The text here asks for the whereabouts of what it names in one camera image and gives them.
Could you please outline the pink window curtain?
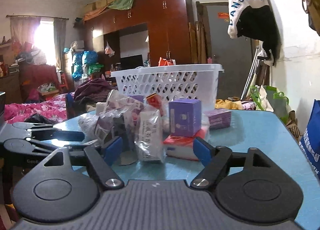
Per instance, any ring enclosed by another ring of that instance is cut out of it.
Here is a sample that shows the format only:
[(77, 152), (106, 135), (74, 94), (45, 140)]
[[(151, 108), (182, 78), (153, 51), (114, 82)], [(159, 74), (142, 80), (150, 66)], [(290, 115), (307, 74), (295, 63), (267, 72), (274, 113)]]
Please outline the pink window curtain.
[(10, 17), (11, 42), (14, 52), (23, 51), (26, 42), (33, 44), (34, 33), (40, 22), (40, 17)]

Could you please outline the black television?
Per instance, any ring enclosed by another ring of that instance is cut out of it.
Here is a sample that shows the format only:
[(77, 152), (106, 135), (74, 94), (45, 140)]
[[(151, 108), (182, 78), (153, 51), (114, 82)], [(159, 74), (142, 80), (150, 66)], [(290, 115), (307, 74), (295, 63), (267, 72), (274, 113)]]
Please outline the black television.
[(142, 54), (139, 54), (120, 58), (120, 66), (122, 70), (134, 69), (140, 66), (144, 66), (143, 56)]

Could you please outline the clear bag with label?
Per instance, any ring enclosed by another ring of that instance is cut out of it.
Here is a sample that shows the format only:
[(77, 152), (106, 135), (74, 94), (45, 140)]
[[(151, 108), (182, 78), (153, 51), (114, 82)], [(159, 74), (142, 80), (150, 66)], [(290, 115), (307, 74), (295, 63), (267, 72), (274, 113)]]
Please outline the clear bag with label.
[(164, 162), (163, 130), (160, 110), (146, 107), (139, 114), (135, 145), (141, 162)]

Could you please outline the brown wooden wardrobe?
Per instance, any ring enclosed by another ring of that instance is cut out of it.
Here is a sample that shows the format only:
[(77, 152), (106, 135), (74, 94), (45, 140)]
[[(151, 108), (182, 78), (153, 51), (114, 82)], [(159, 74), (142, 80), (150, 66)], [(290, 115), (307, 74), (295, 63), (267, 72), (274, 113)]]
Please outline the brown wooden wardrobe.
[(129, 10), (105, 9), (84, 22), (86, 49), (94, 50), (105, 69), (120, 61), (122, 35), (148, 31), (149, 59), (157, 66), (160, 58), (176, 64), (197, 62), (191, 0), (134, 0)]

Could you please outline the yellow blanket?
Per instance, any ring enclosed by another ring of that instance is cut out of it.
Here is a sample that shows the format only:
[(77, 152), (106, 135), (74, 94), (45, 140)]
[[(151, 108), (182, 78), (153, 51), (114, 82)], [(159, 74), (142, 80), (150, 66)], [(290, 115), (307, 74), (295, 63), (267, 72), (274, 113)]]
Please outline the yellow blanket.
[(227, 109), (227, 110), (242, 110), (242, 102), (240, 100), (237, 101), (232, 101), (229, 99), (222, 100), (222, 99), (217, 99), (215, 103), (215, 108), (216, 109)]

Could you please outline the small red packet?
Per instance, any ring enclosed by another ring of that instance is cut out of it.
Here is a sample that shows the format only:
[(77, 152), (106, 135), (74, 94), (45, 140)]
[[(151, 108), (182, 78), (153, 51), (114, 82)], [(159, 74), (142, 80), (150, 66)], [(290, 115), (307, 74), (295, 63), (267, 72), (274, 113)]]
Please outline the small red packet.
[(164, 116), (164, 106), (162, 97), (160, 95), (158, 95), (157, 93), (150, 94), (146, 97), (146, 101), (149, 105), (158, 109), (161, 116)]

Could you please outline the purple box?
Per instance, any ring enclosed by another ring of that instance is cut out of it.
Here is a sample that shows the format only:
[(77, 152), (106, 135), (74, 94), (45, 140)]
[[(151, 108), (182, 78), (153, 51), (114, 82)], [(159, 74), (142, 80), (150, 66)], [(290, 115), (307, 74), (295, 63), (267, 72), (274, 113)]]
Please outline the purple box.
[(193, 137), (201, 128), (202, 103), (198, 99), (169, 102), (170, 134)]

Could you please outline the red tissue pack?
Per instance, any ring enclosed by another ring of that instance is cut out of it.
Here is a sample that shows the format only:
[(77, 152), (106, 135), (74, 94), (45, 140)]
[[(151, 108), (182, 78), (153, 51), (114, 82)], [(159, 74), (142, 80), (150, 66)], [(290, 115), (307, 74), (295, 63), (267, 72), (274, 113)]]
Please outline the red tissue pack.
[(193, 141), (196, 137), (200, 137), (204, 140), (208, 131), (208, 126), (202, 126), (193, 137), (169, 135), (163, 142), (166, 155), (184, 160), (198, 161), (199, 159), (193, 151)]

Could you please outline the metal crutches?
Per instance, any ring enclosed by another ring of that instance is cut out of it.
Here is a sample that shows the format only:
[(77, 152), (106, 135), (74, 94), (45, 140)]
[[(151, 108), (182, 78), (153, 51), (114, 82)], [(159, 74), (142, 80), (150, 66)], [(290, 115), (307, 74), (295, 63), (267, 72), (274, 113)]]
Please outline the metal crutches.
[(258, 66), (260, 65), (260, 59), (258, 58), (258, 54), (259, 54), (259, 46), (257, 46), (255, 49), (255, 54), (254, 54), (254, 58), (253, 58), (253, 61), (251, 64), (251, 68), (250, 68), (249, 74), (247, 76), (247, 80), (246, 80), (244, 89), (241, 94), (241, 98), (240, 98), (241, 100), (245, 100), (245, 98), (247, 97), (248, 92), (249, 92), (249, 88), (250, 88), (250, 86), (252, 86), (252, 83), (253, 83), (253, 78), (257, 74), (257, 69), (258, 69)]

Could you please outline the blue plastic bags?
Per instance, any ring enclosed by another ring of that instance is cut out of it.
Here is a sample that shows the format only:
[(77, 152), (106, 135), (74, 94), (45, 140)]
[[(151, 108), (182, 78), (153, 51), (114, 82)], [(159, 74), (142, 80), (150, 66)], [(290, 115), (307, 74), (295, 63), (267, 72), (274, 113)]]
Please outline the blue plastic bags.
[(88, 68), (98, 63), (98, 54), (96, 51), (81, 51), (75, 52), (72, 58), (73, 73), (72, 79), (78, 81), (84, 74), (83, 65)]

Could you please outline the pink floral bed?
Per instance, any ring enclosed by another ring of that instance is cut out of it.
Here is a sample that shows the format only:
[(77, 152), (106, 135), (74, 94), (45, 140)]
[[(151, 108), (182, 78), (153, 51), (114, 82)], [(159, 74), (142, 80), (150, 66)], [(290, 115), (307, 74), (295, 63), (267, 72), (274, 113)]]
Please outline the pink floral bed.
[(55, 123), (67, 120), (66, 94), (56, 95), (48, 101), (31, 104), (8, 104), (4, 109), (4, 120), (10, 124), (25, 122), (33, 114), (39, 114)]

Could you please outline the white plastic basket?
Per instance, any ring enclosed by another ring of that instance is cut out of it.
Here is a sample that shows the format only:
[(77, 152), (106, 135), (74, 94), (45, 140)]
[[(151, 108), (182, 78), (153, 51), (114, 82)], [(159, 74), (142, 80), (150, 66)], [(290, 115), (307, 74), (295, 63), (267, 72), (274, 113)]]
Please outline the white plastic basket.
[(206, 111), (215, 107), (219, 74), (223, 71), (220, 64), (192, 64), (139, 67), (114, 71), (111, 76), (124, 95), (147, 97), (156, 93), (165, 102), (198, 99)]

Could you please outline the orange white plastic bag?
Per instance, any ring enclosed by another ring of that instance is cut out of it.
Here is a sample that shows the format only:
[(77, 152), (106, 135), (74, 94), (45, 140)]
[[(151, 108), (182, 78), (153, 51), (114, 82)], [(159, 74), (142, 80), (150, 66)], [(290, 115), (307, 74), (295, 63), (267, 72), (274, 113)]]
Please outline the orange white plastic bag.
[(173, 66), (173, 65), (175, 65), (175, 60), (160, 57), (158, 65), (159, 66)]

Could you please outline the flat purple packet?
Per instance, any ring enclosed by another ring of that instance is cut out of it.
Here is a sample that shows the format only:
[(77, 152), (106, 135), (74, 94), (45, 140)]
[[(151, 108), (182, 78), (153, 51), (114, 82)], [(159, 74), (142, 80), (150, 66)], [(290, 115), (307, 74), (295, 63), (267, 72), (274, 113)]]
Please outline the flat purple packet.
[(224, 129), (231, 125), (232, 112), (229, 109), (217, 108), (204, 114), (208, 117), (210, 129)]

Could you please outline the white black hanging jacket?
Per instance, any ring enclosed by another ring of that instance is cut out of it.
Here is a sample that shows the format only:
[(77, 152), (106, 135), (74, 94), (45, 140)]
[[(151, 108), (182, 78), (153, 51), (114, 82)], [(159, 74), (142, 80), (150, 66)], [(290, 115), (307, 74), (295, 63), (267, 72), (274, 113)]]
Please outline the white black hanging jacket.
[(228, 0), (228, 35), (262, 42), (263, 58), (275, 65), (279, 58), (279, 32), (268, 0)]

